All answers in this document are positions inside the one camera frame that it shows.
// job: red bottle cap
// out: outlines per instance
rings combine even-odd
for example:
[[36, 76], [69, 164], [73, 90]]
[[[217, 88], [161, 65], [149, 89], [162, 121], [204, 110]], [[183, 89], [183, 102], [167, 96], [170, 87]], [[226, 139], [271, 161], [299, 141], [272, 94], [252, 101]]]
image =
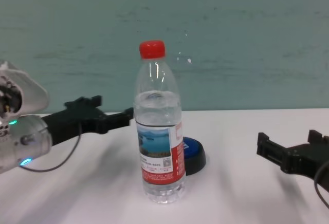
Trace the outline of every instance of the red bottle cap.
[[139, 45], [139, 53], [142, 59], [156, 59], [166, 56], [166, 48], [163, 41], [147, 41]]

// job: green led light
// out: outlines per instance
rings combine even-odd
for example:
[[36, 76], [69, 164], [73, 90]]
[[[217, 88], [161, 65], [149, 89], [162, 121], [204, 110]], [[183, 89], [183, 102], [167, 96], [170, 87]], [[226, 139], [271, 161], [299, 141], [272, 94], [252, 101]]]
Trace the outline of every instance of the green led light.
[[10, 125], [14, 125], [17, 123], [17, 120], [13, 120], [12, 122], [9, 122]]

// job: water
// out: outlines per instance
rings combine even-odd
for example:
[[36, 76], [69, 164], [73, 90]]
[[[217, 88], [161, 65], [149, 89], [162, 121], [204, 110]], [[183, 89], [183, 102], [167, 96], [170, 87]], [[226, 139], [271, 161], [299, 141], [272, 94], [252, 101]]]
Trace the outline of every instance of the water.
[[[135, 98], [134, 112], [136, 121], [145, 126], [175, 126], [181, 121], [180, 98], [170, 91], [147, 91]], [[185, 174], [176, 182], [159, 185], [143, 180], [146, 195], [154, 202], [171, 203], [182, 197], [185, 190]]]

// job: qr code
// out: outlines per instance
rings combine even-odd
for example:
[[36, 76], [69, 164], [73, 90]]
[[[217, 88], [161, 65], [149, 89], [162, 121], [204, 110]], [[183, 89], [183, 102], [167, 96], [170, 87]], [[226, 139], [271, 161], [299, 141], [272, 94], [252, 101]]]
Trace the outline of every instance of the qr code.
[[163, 160], [163, 166], [171, 166], [171, 160], [170, 160], [170, 158], [165, 158]]

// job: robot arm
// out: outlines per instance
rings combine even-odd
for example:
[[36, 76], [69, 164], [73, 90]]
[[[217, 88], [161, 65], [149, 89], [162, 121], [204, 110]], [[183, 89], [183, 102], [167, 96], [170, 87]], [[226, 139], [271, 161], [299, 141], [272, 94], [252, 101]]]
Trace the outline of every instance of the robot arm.
[[0, 61], [0, 174], [47, 154], [51, 146], [80, 133], [105, 134], [129, 126], [133, 109], [106, 115], [101, 97], [79, 98], [66, 109], [43, 118], [27, 115], [45, 108], [47, 91], [28, 74]]
[[313, 179], [329, 192], [329, 169], [316, 178], [317, 172], [329, 161], [329, 137], [310, 130], [308, 143], [285, 148], [272, 142], [264, 133], [258, 134], [257, 154], [278, 165], [286, 174]]

